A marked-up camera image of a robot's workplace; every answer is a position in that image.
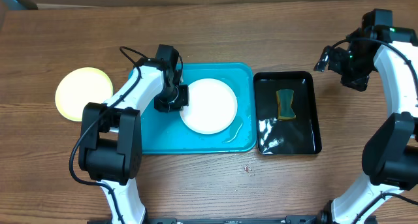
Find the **white plate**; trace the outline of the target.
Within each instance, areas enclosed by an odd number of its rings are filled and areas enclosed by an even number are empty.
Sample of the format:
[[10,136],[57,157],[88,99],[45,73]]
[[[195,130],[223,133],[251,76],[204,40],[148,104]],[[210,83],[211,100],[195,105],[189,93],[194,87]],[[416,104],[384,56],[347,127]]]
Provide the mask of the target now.
[[183,123],[192,131],[212,135],[228,128],[238,112],[234,91],[226,83],[203,78],[188,86],[189,104],[180,112]]

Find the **green yellow sponge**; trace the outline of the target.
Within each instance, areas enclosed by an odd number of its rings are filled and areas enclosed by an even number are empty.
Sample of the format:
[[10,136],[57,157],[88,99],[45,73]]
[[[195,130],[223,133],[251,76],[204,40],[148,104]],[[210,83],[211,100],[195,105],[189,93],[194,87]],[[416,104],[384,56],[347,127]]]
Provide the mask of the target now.
[[280,89],[276,92],[278,103],[278,119],[293,120],[296,114],[292,109],[294,91],[292,89]]

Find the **yellow plate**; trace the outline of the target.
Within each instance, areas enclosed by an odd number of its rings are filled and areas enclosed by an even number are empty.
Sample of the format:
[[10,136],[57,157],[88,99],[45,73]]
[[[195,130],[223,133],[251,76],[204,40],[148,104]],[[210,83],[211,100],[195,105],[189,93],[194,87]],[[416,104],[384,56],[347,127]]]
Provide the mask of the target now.
[[55,93],[58,112],[71,121],[82,121],[84,107],[102,103],[113,96],[113,85],[100,69],[83,67],[70,72],[59,83]]

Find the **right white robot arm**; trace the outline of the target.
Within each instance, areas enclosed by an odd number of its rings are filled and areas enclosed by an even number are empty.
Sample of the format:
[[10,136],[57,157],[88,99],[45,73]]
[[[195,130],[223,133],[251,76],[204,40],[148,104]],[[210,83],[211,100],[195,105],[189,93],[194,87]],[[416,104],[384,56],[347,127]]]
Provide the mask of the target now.
[[392,197],[417,185],[417,35],[392,25],[365,25],[345,38],[346,50],[327,46],[315,71],[330,69],[343,85],[363,91],[372,71],[379,73],[387,103],[387,119],[366,143],[362,173],[341,196],[329,201],[317,223],[376,223],[373,213]]

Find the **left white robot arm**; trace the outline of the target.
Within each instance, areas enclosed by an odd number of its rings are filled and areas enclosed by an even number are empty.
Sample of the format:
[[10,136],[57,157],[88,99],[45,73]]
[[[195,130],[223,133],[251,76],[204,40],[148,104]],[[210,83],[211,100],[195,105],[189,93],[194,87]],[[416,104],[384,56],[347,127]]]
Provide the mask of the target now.
[[76,182],[104,191],[112,212],[111,223],[146,220],[136,182],[142,159],[141,115],[150,103],[160,112],[180,111],[187,105],[182,71],[179,57],[142,57],[114,96],[84,107],[80,138],[71,152],[69,170]]

